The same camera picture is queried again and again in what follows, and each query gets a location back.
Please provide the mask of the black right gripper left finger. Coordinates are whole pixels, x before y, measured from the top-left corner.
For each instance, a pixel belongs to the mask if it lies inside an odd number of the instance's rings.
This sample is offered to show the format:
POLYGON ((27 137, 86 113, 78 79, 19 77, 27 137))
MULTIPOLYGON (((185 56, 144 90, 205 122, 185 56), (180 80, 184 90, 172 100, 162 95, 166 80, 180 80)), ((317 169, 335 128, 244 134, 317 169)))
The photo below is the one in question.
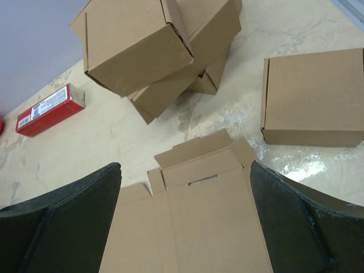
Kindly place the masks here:
POLYGON ((121 165, 1 209, 1 272, 98 272, 121 165))

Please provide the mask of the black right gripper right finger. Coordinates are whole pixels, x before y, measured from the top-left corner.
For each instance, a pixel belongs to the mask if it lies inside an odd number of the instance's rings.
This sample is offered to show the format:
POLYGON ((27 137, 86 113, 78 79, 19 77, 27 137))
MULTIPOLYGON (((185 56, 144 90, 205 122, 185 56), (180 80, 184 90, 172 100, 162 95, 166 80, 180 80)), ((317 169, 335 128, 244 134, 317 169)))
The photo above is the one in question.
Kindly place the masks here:
POLYGON ((254 161, 250 184, 274 272, 363 272, 363 207, 254 161))

